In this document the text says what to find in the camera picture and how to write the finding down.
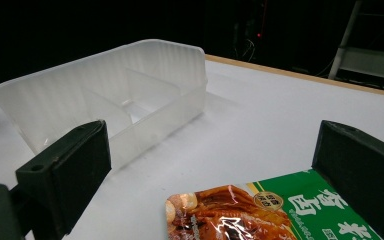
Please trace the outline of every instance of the white table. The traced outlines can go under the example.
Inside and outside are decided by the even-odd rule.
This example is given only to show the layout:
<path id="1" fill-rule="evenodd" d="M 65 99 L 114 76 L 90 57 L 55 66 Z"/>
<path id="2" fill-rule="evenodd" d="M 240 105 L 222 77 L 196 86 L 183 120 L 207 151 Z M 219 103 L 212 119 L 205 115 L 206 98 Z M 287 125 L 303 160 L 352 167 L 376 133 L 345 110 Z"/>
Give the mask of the white table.
<path id="1" fill-rule="evenodd" d="M 206 68 L 202 115 L 113 170 L 64 239 L 166 239 L 167 197 L 309 169 L 323 119 L 384 141 L 383 91 L 213 56 Z M 0 183 L 32 157 L 0 110 Z"/>

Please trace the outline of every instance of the plastic food packaging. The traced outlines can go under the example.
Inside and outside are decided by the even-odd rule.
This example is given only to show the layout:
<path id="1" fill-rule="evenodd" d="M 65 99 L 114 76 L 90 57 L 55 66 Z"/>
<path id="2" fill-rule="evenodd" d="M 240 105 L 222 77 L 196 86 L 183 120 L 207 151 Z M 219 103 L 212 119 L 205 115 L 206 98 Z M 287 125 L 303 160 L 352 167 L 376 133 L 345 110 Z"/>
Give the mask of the plastic food packaging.
<path id="1" fill-rule="evenodd" d="M 35 154 L 103 119 L 114 169 L 200 114 L 207 78 L 198 47 L 144 40 L 0 84 L 0 108 Z"/>
<path id="2" fill-rule="evenodd" d="M 175 194 L 168 239 L 381 239 L 314 170 Z"/>

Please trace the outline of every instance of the food package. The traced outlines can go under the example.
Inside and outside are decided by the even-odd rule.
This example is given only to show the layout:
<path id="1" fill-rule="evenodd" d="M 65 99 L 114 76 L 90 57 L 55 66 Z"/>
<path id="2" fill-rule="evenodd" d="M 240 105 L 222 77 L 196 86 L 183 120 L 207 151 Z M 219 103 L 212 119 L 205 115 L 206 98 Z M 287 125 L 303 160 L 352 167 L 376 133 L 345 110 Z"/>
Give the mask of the food package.
<path id="1" fill-rule="evenodd" d="M 170 196 L 170 240 L 381 239 L 314 170 Z"/>

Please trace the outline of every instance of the logo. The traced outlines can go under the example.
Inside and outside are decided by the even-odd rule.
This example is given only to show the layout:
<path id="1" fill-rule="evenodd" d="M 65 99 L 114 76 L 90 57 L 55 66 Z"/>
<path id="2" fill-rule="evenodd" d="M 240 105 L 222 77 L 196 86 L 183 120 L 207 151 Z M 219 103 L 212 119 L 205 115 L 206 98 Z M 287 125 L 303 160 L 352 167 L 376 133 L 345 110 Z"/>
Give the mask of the logo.
<path id="1" fill-rule="evenodd" d="M 255 205 L 270 211 L 276 211 L 282 208 L 283 199 L 272 192 L 259 192 L 254 195 Z"/>

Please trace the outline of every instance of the clear plastic tray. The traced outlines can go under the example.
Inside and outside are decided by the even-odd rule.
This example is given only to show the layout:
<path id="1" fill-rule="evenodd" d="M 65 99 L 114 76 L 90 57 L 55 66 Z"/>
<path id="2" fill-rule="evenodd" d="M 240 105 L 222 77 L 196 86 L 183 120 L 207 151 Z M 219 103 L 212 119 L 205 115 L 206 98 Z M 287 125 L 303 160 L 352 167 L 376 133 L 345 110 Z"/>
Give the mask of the clear plastic tray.
<path id="1" fill-rule="evenodd" d="M 144 40 L 0 84 L 0 107 L 35 154 L 104 119 L 116 169 L 200 114 L 206 85 L 202 49 Z"/>

